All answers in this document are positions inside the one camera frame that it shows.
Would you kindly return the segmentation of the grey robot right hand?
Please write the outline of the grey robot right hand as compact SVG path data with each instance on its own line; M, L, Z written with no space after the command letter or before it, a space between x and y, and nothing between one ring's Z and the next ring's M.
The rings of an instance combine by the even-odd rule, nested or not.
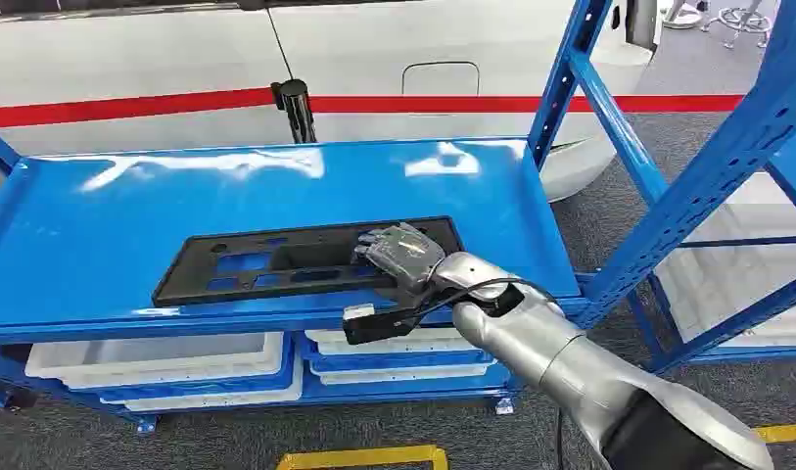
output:
M374 266L394 280L394 287L376 292L400 305L442 298L443 290L432 277L445 257L436 241L405 222L364 232L351 252L353 263Z

